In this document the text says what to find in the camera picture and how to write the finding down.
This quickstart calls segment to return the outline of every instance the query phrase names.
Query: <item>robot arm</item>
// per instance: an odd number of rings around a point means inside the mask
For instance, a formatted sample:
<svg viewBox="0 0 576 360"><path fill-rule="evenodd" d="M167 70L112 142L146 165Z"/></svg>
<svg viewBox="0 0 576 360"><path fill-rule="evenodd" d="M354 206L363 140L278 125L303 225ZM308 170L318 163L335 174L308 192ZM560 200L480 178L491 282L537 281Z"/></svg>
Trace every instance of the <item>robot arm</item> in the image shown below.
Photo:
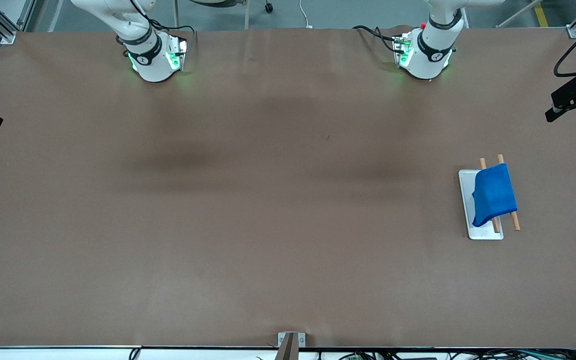
<svg viewBox="0 0 576 360"><path fill-rule="evenodd" d="M71 2L106 23L117 33L128 49L132 68L147 82L162 82L175 71L182 69L186 57L186 39L154 29L150 21L140 13L145 14L153 9L156 0Z"/></svg>
<svg viewBox="0 0 576 360"><path fill-rule="evenodd" d="M395 39L395 63L420 79L432 79L448 66L453 45L464 28L461 8L494 7L505 0L423 0L430 7L425 27Z"/></svg>

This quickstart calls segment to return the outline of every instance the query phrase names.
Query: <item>brown table surface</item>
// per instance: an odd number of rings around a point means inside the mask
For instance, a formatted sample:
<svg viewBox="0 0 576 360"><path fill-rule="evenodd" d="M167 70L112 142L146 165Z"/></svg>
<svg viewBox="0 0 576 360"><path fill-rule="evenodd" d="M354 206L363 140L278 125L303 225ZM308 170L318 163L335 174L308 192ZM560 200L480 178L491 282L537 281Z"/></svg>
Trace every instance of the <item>brown table surface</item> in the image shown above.
<svg viewBox="0 0 576 360"><path fill-rule="evenodd" d="M0 50L0 345L576 347L563 29L464 30L432 82L273 29L202 32L151 84L114 37ZM522 229L473 241L457 171L498 153Z"/></svg>

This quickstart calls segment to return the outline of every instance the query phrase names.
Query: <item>wooden stick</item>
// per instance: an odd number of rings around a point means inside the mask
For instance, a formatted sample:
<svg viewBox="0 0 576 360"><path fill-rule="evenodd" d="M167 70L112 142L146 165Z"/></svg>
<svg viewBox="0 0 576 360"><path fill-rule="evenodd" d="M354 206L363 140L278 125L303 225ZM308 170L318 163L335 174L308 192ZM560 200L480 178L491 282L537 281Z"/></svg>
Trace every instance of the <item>wooden stick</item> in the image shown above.
<svg viewBox="0 0 576 360"><path fill-rule="evenodd" d="M514 230L515 231L521 230L522 228L519 227L519 218L517 217L517 212L516 211L510 212L510 215L512 215L512 223L514 224Z"/></svg>
<svg viewBox="0 0 576 360"><path fill-rule="evenodd" d="M499 155L496 156L496 159L499 161L499 164L503 164L504 163L504 156L499 153ZM519 231L522 228L519 226L519 217L517 217L517 212L513 211L510 212L510 216L512 216L512 225L514 225L514 230L515 231Z"/></svg>
<svg viewBox="0 0 576 360"><path fill-rule="evenodd" d="M479 164L481 166L481 170L486 169L486 159L484 157L479 158ZM492 218L492 227L494 228L494 232L501 233L501 229L499 228L499 221L497 218Z"/></svg>

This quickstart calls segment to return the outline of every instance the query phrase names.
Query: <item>gray floor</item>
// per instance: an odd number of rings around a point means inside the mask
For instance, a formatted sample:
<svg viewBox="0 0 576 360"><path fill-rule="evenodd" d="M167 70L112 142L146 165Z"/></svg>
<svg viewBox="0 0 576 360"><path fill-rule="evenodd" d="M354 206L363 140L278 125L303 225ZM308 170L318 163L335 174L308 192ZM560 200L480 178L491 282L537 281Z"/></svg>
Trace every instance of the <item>gray floor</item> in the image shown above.
<svg viewBox="0 0 576 360"><path fill-rule="evenodd" d="M472 28L492 28L526 6L530 0L506 0L501 6L468 9ZM159 0L151 18L172 26L173 0ZM179 0L180 21L197 31L242 30L244 9L241 5L212 8ZM306 25L299 0L272 0L274 12L266 13L265 0L251 0L250 28L300 28ZM428 7L422 0L302 0L310 24L315 29L351 28L355 25L390 28L396 25L418 26L428 19ZM544 0L544 13L551 27L560 27L576 17L576 0ZM70 0L44 0L38 9L32 30L38 32L109 32L98 18L78 9ZM530 10L510 27L538 27L535 12Z"/></svg>

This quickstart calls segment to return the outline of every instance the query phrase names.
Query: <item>blue cloth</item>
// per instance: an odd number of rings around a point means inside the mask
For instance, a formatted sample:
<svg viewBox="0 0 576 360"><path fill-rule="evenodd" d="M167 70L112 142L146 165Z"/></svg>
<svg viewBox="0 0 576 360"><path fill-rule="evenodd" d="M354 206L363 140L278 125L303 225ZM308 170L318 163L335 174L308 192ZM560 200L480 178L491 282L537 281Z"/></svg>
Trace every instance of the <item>blue cloth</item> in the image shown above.
<svg viewBox="0 0 576 360"><path fill-rule="evenodd" d="M472 225L480 227L490 219L517 211L515 191L505 163L486 168L475 176L475 219Z"/></svg>

